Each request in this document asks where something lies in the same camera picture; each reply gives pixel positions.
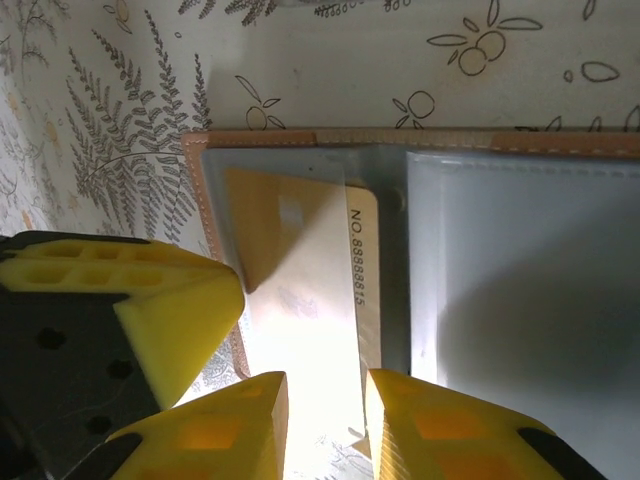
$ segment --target white patterned surface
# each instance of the white patterned surface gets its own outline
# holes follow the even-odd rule
[[[638,18],[634,0],[0,0],[0,231],[206,254],[179,146],[193,128],[638,132]],[[200,383],[231,381],[225,347]],[[330,462],[291,478],[370,475],[316,450]]]

